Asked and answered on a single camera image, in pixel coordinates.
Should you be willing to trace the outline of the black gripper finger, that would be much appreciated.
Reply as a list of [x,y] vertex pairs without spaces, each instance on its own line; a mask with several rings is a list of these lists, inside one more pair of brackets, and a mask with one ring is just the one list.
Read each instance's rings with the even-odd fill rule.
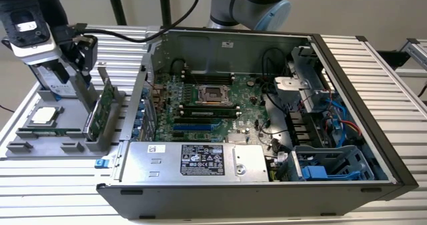
[[55,65],[55,75],[62,83],[68,82],[70,74],[67,72],[64,65],[60,62],[58,62]]
[[72,39],[70,61],[86,82],[92,79],[91,71],[98,60],[98,46],[99,39],[94,35],[82,35]]

